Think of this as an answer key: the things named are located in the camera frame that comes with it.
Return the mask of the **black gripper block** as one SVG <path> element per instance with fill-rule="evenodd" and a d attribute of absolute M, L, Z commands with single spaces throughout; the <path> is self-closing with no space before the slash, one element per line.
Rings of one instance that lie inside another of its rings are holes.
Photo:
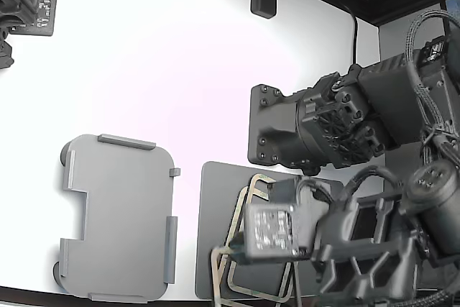
<path fill-rule="evenodd" d="M 401 217 L 400 202 L 396 193 L 350 198 L 319 221 L 310 258 L 319 298 L 414 298 L 418 237 Z M 224 254 L 250 263 L 244 244 L 244 232 L 237 232 Z"/>

